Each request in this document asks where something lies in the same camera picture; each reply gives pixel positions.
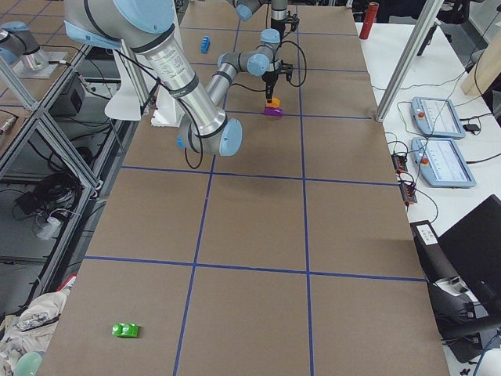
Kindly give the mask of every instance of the table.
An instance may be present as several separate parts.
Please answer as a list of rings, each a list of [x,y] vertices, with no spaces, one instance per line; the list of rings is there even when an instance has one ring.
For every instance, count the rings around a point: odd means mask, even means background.
[[[291,9],[307,81],[279,82],[282,118],[231,88],[235,157],[192,171],[175,129],[139,126],[38,375],[449,374],[351,12]],[[200,79],[264,25],[265,7],[240,23],[227,3],[190,3]],[[117,321],[140,338],[113,338]]]
[[[360,30],[362,25],[357,24],[356,26]],[[386,88],[412,29],[412,25],[376,23],[373,25],[369,39],[361,41],[377,101],[380,100],[384,93],[380,89]],[[414,96],[434,98],[448,98],[450,96],[450,99],[456,105],[460,118],[489,113],[490,111],[482,98],[475,99],[474,96],[465,96],[461,91],[461,82],[466,77],[466,74],[462,74],[463,72],[463,65],[452,50],[443,32],[438,29],[431,44],[424,50],[424,54],[416,57],[412,62],[409,73],[402,84],[403,88],[412,85],[421,86],[401,89],[388,116],[384,119],[385,130],[393,133],[387,134],[387,141],[394,141],[396,136],[398,140],[403,141],[408,146],[410,145],[409,141],[415,135],[405,130],[404,122],[407,123],[409,131],[417,132],[409,112],[410,105],[408,103],[399,105],[402,110],[403,121],[400,118],[397,104],[402,101],[410,101]],[[501,128],[494,117],[481,118],[481,125],[482,130],[478,136],[467,133],[465,139],[456,141],[467,161],[490,157],[497,154],[501,149]],[[393,151],[393,144],[390,145],[390,150]],[[397,151],[403,151],[403,149],[397,146]],[[416,176],[417,169],[414,163],[408,162],[408,167],[410,173]],[[418,189],[431,196],[438,205],[438,217],[433,222],[433,227],[438,235],[442,235],[487,196],[495,193],[498,197],[501,197],[498,158],[481,164],[470,165],[470,170],[477,180],[477,185],[467,190],[430,188],[422,178],[417,182]],[[418,203],[409,207],[407,213],[409,222],[425,219],[432,220],[436,212],[434,205],[419,192],[417,193],[417,199]],[[457,362],[448,348],[446,348],[446,353],[451,374],[461,372],[465,368],[464,365]],[[497,375],[500,367],[501,352],[488,352],[482,362],[479,375]]]

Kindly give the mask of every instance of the blue tape line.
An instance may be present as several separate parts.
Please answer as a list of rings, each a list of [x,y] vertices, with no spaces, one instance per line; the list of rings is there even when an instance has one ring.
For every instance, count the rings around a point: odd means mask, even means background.
[[[263,115],[262,112],[255,111],[239,111],[239,110],[226,110],[231,114],[248,114],[248,115]],[[296,118],[327,118],[327,119],[354,119],[354,120],[372,120],[370,116],[346,116],[346,115],[305,115],[305,114],[284,114],[284,116],[293,116]]]
[[[376,276],[371,274],[318,272],[314,270],[310,270],[308,272],[306,270],[264,268],[258,266],[253,267],[253,266],[222,265],[222,264],[207,264],[207,263],[194,264],[193,262],[157,260],[157,259],[147,259],[147,258],[127,258],[127,257],[86,255],[84,256],[84,259],[96,260],[96,261],[111,261],[111,262],[135,262],[139,264],[158,264],[158,265],[188,266],[188,267],[196,266],[197,268],[244,270],[250,272],[268,272],[268,273],[302,274],[302,275],[309,274],[310,276],[355,278],[358,280],[397,280],[401,282],[426,282],[426,279],[424,278],[415,278],[415,277],[395,277],[395,276]]]
[[[295,178],[293,176],[248,175],[248,174],[238,174],[235,172],[215,172],[214,175],[236,176],[236,177],[240,177],[240,178],[282,179],[282,180],[297,180],[297,181],[302,180],[302,178]]]
[[[209,171],[200,171],[200,170],[181,170],[177,168],[156,168],[156,167],[143,167],[143,166],[121,166],[126,170],[144,170],[144,171],[160,171],[160,172],[182,172],[185,174],[202,174],[209,175]]]
[[[37,14],[34,15],[34,19],[31,20],[30,22],[28,22],[27,25],[29,26],[33,21],[35,21],[37,19],[37,17],[40,16],[41,13],[45,10],[45,8],[47,8],[51,4],[52,4],[52,2],[47,2],[47,4],[45,4],[45,6],[40,10],[40,12],[38,12]]]
[[[296,13],[299,14],[299,9],[296,5]],[[299,33],[296,33],[297,44],[301,45],[299,41]],[[297,75],[298,82],[301,82],[301,57],[299,49],[297,50]],[[303,217],[305,220],[305,259],[306,259],[306,300],[308,306],[308,347],[310,356],[310,376],[315,376],[315,354],[313,351],[313,314],[312,314],[312,282],[310,278],[310,250],[309,250],[309,231],[308,231],[308,197],[306,194],[306,163],[305,163],[305,132],[303,126],[303,95],[302,87],[298,88],[299,91],[299,122],[300,122],[300,135],[301,135],[301,170],[303,181]]]
[[[5,14],[10,14],[9,12],[11,10],[13,10],[14,8],[16,8],[16,6],[20,3],[21,0],[17,0],[16,4],[14,4],[13,6],[11,6],[10,8],[8,8],[5,13],[2,14],[2,17],[5,15]]]
[[[321,182],[321,183],[343,183],[343,184],[361,184],[367,186],[398,186],[398,183],[383,183],[383,182],[363,182],[357,180],[341,180],[341,179],[321,179],[321,178],[306,178],[306,177],[294,177],[294,176],[274,176],[274,175],[249,175],[249,174],[239,174],[236,172],[206,172],[197,170],[181,170],[176,168],[154,168],[154,167],[143,167],[143,166],[121,166],[123,169],[127,170],[143,170],[143,171],[157,171],[157,172],[181,172],[184,174],[201,174],[201,175],[219,175],[219,176],[235,176],[242,178],[258,178],[258,179],[281,179],[281,180],[295,180],[306,182]]]
[[[369,274],[330,273],[330,272],[310,272],[310,274],[313,276],[357,278],[363,280],[398,280],[401,282],[426,282],[426,279],[424,278],[414,278],[414,277],[373,276]]]
[[[398,183],[362,182],[356,180],[318,179],[318,178],[306,178],[306,180],[309,182],[321,182],[321,183],[362,184],[367,186],[398,186]]]
[[[276,269],[276,268],[261,268],[253,266],[236,266],[236,265],[219,265],[219,264],[196,264],[200,268],[209,269],[230,269],[230,270],[245,270],[249,272],[269,272],[269,273],[285,273],[285,274],[304,274],[304,270],[292,270],[292,269]]]
[[[9,16],[25,16],[25,17],[31,17],[33,14],[24,14],[24,13],[9,13]],[[57,14],[42,14],[43,17],[64,17],[64,16],[58,16]]]
[[[205,193],[204,209],[202,211],[202,218],[200,219],[200,229],[198,231],[198,238],[196,239],[195,255],[193,256],[193,267],[191,269],[191,276],[189,278],[189,286],[188,286],[188,294],[186,296],[185,311],[182,315],[181,332],[179,333],[179,340],[178,340],[178,350],[177,350],[176,355],[175,355],[174,370],[172,371],[173,376],[176,376],[178,374],[179,360],[181,359],[182,341],[183,341],[184,335],[185,335],[186,321],[188,320],[189,303],[191,301],[191,294],[193,291],[193,282],[195,280],[196,261],[198,260],[198,254],[200,252],[200,244],[202,242],[202,233],[204,232],[205,215],[207,214],[207,206],[209,203],[209,196],[211,195],[211,185],[212,185],[212,177],[213,177],[212,172],[214,171],[215,161],[216,161],[216,158],[215,158],[215,156],[213,156],[212,157],[212,165],[211,165],[211,174],[209,175],[209,181],[207,183],[207,192]]]
[[[193,266],[191,262],[182,261],[168,261],[168,260],[155,260],[147,258],[126,258],[126,257],[110,257],[110,256],[84,256],[85,260],[99,260],[99,261],[120,261],[120,262],[136,262],[140,264],[161,264],[161,265],[174,265],[174,266]]]

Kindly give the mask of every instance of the red cylinder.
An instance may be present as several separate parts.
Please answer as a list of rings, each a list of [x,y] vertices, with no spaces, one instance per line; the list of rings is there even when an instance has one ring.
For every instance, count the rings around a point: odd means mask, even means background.
[[[370,28],[373,26],[376,19],[379,4],[377,2],[370,2],[367,8],[366,18],[363,20],[362,30],[360,31],[360,39],[367,39],[369,37]]]

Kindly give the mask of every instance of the silver robot arm segment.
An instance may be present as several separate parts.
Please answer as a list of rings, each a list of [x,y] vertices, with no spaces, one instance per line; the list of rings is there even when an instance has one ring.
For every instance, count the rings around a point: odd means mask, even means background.
[[[134,53],[145,56],[189,115],[192,138],[204,141],[204,153],[234,155],[240,148],[242,126],[228,119],[201,85],[174,38],[174,16],[172,0],[65,1],[70,38],[107,49],[119,49],[124,40]]]
[[[39,71],[49,65],[43,49],[25,23],[13,21],[0,25],[0,56],[7,64],[14,64],[20,58],[30,70]]]
[[[278,31],[266,29],[261,32],[261,44],[254,51],[229,52],[218,59],[218,71],[212,76],[206,87],[212,102],[217,106],[228,92],[240,72],[248,72],[256,77],[262,77],[267,71],[275,70],[278,59],[280,36]],[[204,150],[213,150],[217,147],[212,139],[194,137],[194,130],[190,128],[186,117],[179,127],[178,144],[187,146],[195,151],[203,147]]]

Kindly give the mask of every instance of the electronic device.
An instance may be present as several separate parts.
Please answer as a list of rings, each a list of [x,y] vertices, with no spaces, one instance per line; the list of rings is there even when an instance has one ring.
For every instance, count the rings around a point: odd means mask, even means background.
[[[501,200],[487,197],[440,237],[440,245],[489,313],[501,313]]]
[[[85,99],[85,91],[76,74],[64,86],[61,95],[52,105],[49,113],[52,116],[74,116],[80,112]]]
[[[487,197],[440,237],[427,221],[410,226],[438,330],[465,363],[480,355],[501,327],[501,200]],[[439,288],[440,280],[449,281],[457,294]],[[463,293],[463,284],[480,303]],[[500,346],[497,339],[489,348]]]
[[[450,99],[415,97],[411,109],[416,127],[425,136],[462,139],[466,135]]]
[[[471,188],[477,185],[454,139],[415,137],[411,147],[420,174],[430,186]]]

